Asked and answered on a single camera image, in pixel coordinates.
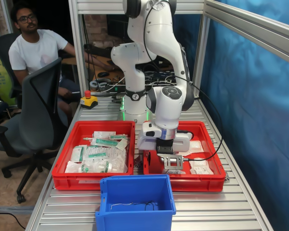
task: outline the slotted table surface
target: slotted table surface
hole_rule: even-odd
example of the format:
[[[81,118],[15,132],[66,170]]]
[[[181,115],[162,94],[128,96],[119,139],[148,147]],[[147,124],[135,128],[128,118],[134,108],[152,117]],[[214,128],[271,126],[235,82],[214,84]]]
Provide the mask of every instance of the slotted table surface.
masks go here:
[[[119,104],[112,103],[111,98],[99,98],[98,101],[98,106],[91,110],[78,108],[64,143],[76,121],[118,119]],[[218,147],[220,134],[201,101],[195,101],[188,111],[182,112],[180,120],[204,122],[215,148]],[[140,129],[141,125],[136,125],[136,138]],[[136,148],[135,158],[139,155],[142,152]],[[225,143],[218,156],[229,176],[223,191],[174,192],[177,213],[173,216],[171,230],[273,230]],[[142,169],[135,168],[134,174],[142,174]],[[96,231],[95,211],[99,210],[99,204],[99,191],[56,190],[50,173],[26,231]]]

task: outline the chair base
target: chair base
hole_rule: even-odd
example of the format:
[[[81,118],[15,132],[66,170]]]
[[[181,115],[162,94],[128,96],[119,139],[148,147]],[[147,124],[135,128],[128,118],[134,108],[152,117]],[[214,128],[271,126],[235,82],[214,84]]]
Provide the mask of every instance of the chair base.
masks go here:
[[[51,170],[52,165],[48,163],[46,160],[56,157],[57,154],[58,152],[51,152],[51,153],[45,153],[45,154],[39,152],[39,153],[34,154],[31,158],[27,158],[21,162],[6,166],[1,169],[4,177],[9,178],[12,176],[10,169],[29,165],[24,177],[22,178],[16,190],[18,203],[22,203],[26,201],[25,197],[21,194],[21,191],[26,185],[29,178],[31,177],[34,170],[37,168],[38,172],[42,172],[43,171],[42,167],[48,170]]]

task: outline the chair backrest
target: chair backrest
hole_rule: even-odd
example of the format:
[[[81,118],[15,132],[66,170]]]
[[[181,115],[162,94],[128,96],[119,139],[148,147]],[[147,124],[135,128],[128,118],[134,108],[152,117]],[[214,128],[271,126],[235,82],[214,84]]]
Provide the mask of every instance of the chair backrest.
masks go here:
[[[0,36],[0,59],[1,59],[2,65],[5,67],[12,81],[12,89],[10,92],[10,98],[15,98],[20,93],[19,91],[15,89],[17,88],[21,89],[21,86],[14,74],[14,71],[12,70],[10,57],[9,57],[9,49],[18,36],[19,34],[17,33]]]
[[[23,141],[32,150],[56,149],[67,132],[57,107],[60,70],[61,58],[23,81],[19,130]]]

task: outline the chair wheel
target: chair wheel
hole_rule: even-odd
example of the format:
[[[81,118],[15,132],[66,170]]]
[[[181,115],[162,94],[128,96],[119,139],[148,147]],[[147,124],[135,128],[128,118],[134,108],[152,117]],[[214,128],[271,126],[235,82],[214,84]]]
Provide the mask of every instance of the chair wheel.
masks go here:
[[[25,197],[24,197],[24,195],[18,195],[17,196],[17,202],[19,203],[19,204],[21,204],[22,202],[25,202],[26,201],[26,199],[25,199]]]
[[[4,178],[10,178],[12,176],[10,170],[2,170]]]
[[[43,168],[42,167],[38,167],[38,172],[43,172]]]

